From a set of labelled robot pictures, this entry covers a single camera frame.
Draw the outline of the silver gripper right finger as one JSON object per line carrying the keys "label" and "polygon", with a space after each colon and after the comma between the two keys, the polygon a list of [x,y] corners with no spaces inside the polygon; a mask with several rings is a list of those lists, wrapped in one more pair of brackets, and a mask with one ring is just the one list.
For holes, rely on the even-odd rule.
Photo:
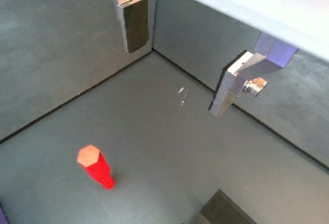
{"label": "silver gripper right finger", "polygon": [[293,45],[261,33],[254,50],[244,51],[222,69],[210,112],[222,115],[242,93],[257,97],[268,85],[264,76],[284,69],[296,52]]}

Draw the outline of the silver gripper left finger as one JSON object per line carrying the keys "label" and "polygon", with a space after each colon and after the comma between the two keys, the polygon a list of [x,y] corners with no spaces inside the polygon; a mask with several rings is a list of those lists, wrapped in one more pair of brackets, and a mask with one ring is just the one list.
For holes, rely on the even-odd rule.
{"label": "silver gripper left finger", "polygon": [[149,42],[149,0],[114,0],[125,48],[138,51]]}

